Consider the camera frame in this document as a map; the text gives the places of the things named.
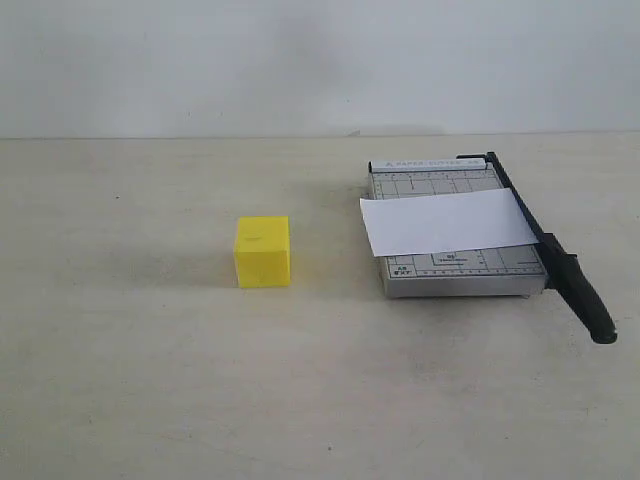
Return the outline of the grey paper cutter base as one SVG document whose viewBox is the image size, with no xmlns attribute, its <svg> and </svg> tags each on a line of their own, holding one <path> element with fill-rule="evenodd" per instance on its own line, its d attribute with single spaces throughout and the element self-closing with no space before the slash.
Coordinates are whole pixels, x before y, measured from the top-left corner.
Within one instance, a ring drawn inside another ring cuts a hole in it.
<svg viewBox="0 0 640 480">
<path fill-rule="evenodd" d="M 484 154 L 445 160 L 371 161 L 374 200 L 468 193 L 504 186 Z M 378 259 L 388 298 L 539 294 L 547 273 L 532 245 Z"/>
</svg>

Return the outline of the white paper sheet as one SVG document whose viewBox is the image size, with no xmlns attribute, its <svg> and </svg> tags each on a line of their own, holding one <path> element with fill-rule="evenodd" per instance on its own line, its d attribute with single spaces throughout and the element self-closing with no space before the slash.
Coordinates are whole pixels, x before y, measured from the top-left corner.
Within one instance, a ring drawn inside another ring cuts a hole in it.
<svg viewBox="0 0 640 480">
<path fill-rule="evenodd" d="M 376 257 L 532 245 L 538 242 L 508 188 L 360 201 Z"/>
</svg>

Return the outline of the black cutter blade lever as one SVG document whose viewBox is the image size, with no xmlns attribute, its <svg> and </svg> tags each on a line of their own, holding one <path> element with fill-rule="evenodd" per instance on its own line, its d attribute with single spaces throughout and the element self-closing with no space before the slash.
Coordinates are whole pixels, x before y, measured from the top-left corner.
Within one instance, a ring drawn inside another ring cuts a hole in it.
<svg viewBox="0 0 640 480">
<path fill-rule="evenodd" d="M 538 240 L 535 248 L 548 276 L 545 288 L 556 290 L 561 295 L 588 330 L 594 343 L 615 343 L 618 337 L 615 323 L 599 294 L 584 275 L 577 255 L 566 252 L 553 233 L 543 231 L 497 155 L 490 151 L 484 154 L 457 155 L 456 158 L 483 159 L 493 165 L 502 185 L 512 191 L 524 218 Z"/>
</svg>

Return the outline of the yellow foam cube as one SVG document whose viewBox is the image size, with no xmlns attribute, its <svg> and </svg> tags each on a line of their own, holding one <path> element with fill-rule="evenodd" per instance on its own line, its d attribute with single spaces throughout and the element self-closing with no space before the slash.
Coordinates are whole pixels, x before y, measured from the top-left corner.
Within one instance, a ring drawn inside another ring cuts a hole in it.
<svg viewBox="0 0 640 480">
<path fill-rule="evenodd" d="M 240 288 L 288 286 L 291 282 L 289 218 L 240 217 L 233 253 Z"/>
</svg>

